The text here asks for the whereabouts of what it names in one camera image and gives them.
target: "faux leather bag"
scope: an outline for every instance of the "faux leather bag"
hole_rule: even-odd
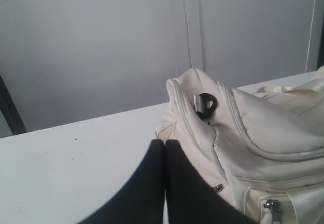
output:
[[[179,140],[203,179],[255,221],[324,223],[322,78],[249,94],[190,69],[167,81],[156,136]]]

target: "white handbag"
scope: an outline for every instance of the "white handbag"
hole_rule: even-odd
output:
[[[190,69],[167,81],[156,130],[177,139],[203,179],[262,224],[324,223],[324,79],[254,94]]]

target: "cabinet door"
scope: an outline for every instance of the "cabinet door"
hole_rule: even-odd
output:
[[[28,130],[166,102],[183,0],[0,0],[0,60]]]
[[[198,1],[202,61],[213,79],[241,86],[315,69],[309,49],[318,49],[323,0],[316,24],[315,0]]]

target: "bag pocket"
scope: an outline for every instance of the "bag pocket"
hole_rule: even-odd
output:
[[[260,224],[322,224],[323,204],[323,184],[283,191],[249,188],[244,214]]]

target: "table surface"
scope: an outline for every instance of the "table surface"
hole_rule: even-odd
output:
[[[265,85],[299,86],[311,73]],[[0,139],[0,223],[73,224],[109,200],[146,153],[168,104]]]

